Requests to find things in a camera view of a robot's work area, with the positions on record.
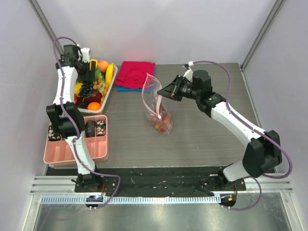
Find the clear pink zip top bag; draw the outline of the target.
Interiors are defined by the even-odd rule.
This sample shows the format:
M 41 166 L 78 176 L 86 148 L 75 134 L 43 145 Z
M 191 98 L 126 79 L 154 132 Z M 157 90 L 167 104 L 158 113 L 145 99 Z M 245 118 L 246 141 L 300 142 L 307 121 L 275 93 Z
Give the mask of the clear pink zip top bag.
M 165 114 L 171 116 L 165 106 L 163 97 L 157 94 L 160 89 L 162 89 L 160 81 L 153 75 L 147 74 L 145 83 L 142 87 L 141 98 L 145 115 L 149 121 L 151 116 L 159 119 Z

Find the longan bunch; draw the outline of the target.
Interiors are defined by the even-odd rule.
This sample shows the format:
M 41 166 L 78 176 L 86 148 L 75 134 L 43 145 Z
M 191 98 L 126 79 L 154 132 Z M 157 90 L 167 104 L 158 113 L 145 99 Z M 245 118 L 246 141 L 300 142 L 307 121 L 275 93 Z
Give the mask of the longan bunch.
M 103 86 L 102 82 L 97 82 L 96 80 L 93 82 L 93 89 L 99 90 Z

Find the dark grape bunch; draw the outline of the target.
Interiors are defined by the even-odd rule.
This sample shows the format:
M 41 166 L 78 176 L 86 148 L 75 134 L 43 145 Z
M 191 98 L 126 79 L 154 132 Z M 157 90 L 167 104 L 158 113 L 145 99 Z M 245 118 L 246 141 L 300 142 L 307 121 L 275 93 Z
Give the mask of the dark grape bunch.
M 77 96 L 80 98 L 89 97 L 92 93 L 93 83 L 90 81 L 79 83 Z

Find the strawberries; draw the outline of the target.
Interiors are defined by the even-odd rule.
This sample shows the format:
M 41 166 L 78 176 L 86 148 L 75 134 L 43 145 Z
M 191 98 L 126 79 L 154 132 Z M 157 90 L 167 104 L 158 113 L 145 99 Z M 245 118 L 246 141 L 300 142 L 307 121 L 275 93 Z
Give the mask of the strawberries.
M 151 116 L 150 121 L 153 127 L 161 133 L 169 134 L 173 128 L 173 122 L 170 115 L 163 115 L 161 119 Z

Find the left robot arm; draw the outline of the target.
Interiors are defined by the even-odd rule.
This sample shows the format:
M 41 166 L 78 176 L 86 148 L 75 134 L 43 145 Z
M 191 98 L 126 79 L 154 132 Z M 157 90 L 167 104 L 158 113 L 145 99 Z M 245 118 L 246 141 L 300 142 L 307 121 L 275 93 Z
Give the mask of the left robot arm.
M 64 53 L 56 57 L 57 92 L 53 103 L 46 107 L 46 113 L 55 132 L 61 135 L 73 153 L 77 164 L 76 188 L 97 192 L 102 188 L 102 179 L 95 174 L 96 165 L 85 141 L 85 121 L 75 105 L 76 81 L 94 79 L 90 65 L 88 48 L 64 46 Z

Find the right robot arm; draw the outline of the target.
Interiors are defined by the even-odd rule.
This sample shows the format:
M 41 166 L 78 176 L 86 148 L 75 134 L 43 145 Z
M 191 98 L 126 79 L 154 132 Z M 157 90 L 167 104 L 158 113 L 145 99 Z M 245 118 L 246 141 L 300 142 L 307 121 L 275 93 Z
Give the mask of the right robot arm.
M 178 75 L 157 93 L 175 101 L 181 101 L 182 98 L 195 100 L 201 112 L 221 123 L 246 147 L 241 161 L 218 172 L 217 183 L 221 189 L 230 189 L 238 179 L 258 178 L 282 162 L 282 153 L 276 147 L 280 144 L 278 133 L 274 130 L 255 130 L 253 123 L 227 106 L 226 100 L 213 91 L 207 71 L 194 71 L 191 80 Z

